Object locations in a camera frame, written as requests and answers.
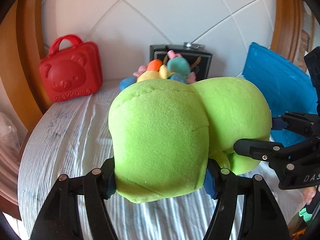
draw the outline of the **screw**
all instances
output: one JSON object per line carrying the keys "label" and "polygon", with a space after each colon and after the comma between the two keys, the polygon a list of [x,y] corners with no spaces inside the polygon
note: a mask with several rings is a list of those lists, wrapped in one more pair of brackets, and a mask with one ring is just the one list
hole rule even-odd
{"label": "screw", "polygon": [[289,171],[293,171],[293,170],[294,170],[294,165],[293,165],[292,163],[289,163],[289,164],[287,165],[287,169],[288,169]]}
{"label": "screw", "polygon": [[259,174],[255,175],[254,178],[255,178],[255,180],[257,180],[257,181],[262,181],[262,176],[259,175]]}
{"label": "screw", "polygon": [[67,179],[67,177],[68,177],[68,176],[67,176],[66,174],[62,174],[62,175],[59,176],[58,179],[59,179],[60,181],[64,181],[64,180]]}
{"label": "screw", "polygon": [[94,170],[92,170],[92,174],[93,175],[98,175],[98,174],[100,174],[101,173],[101,170],[100,169],[94,169]]}
{"label": "screw", "polygon": [[221,173],[224,175],[228,175],[230,171],[228,169],[221,169]]}

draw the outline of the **green plush head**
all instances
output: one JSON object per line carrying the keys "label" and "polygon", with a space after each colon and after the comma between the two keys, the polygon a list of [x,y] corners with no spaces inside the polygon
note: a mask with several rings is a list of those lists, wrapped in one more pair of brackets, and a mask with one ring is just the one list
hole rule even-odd
{"label": "green plush head", "polygon": [[109,112],[116,186],[134,203],[202,187],[208,158],[236,174],[259,162],[234,153],[241,138],[268,139],[271,114],[261,92],[238,78],[192,85],[165,79],[123,90]]}

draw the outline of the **red bag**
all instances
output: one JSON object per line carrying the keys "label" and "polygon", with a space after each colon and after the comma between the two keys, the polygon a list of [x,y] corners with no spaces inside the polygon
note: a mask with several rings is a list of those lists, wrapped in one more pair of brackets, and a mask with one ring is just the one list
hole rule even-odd
{"label": "red bag", "polygon": [[[72,46],[59,50],[67,39]],[[102,85],[102,71],[98,46],[82,42],[76,35],[56,39],[39,66],[45,90],[52,102],[96,93]]]}

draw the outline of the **black box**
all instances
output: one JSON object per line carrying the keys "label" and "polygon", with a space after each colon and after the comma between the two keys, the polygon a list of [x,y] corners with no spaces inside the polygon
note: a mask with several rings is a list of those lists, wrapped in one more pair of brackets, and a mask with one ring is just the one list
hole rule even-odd
{"label": "black box", "polygon": [[192,69],[196,73],[196,80],[206,79],[208,76],[212,54],[205,49],[187,48],[183,45],[150,45],[150,61],[154,59],[164,60],[169,50],[180,53],[190,64],[190,66],[201,57],[201,62]]}

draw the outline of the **bear ear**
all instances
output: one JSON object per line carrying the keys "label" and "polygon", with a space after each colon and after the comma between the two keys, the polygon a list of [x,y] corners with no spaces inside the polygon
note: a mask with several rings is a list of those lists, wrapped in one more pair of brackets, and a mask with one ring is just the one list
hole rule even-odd
{"label": "bear ear", "polygon": [[49,74],[49,71],[50,71],[50,68],[51,68],[51,67],[52,67],[52,66],[51,66],[50,64],[44,65],[44,67],[43,67],[43,72],[44,72],[45,78],[48,78],[48,74]]}
{"label": "bear ear", "polygon": [[87,57],[81,52],[74,54],[71,59],[78,62],[81,66],[84,66],[87,63]]}

